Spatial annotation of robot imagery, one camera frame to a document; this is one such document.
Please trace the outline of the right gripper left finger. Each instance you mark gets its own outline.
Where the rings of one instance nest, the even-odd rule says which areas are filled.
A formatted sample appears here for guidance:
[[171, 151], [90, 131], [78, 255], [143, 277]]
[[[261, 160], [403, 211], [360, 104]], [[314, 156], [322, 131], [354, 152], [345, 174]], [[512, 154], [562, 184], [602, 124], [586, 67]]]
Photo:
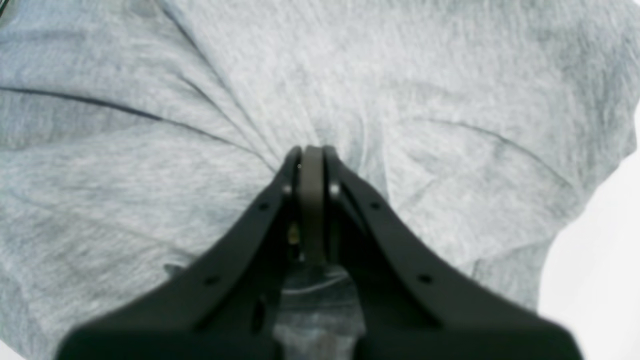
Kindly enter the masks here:
[[274, 180], [211, 249], [158, 288], [72, 330], [57, 360], [281, 360], [272, 334], [290, 264], [291, 223], [307, 151], [295, 146]]

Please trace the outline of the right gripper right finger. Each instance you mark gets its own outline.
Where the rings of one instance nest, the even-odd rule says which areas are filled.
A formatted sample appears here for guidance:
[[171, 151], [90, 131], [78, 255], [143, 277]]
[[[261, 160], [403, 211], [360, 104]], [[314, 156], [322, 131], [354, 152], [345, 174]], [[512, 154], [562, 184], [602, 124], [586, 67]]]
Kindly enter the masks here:
[[488, 291], [405, 226], [332, 146], [314, 148], [314, 264], [346, 268], [365, 332], [354, 360], [580, 360], [562, 326]]

